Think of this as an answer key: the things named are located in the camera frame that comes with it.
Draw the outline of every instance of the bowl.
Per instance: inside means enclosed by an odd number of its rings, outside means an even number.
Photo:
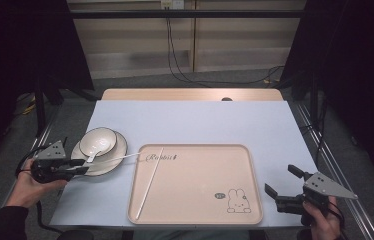
[[[80,150],[86,156],[102,156],[116,145],[116,134],[109,128],[95,128],[87,132],[80,141]]]

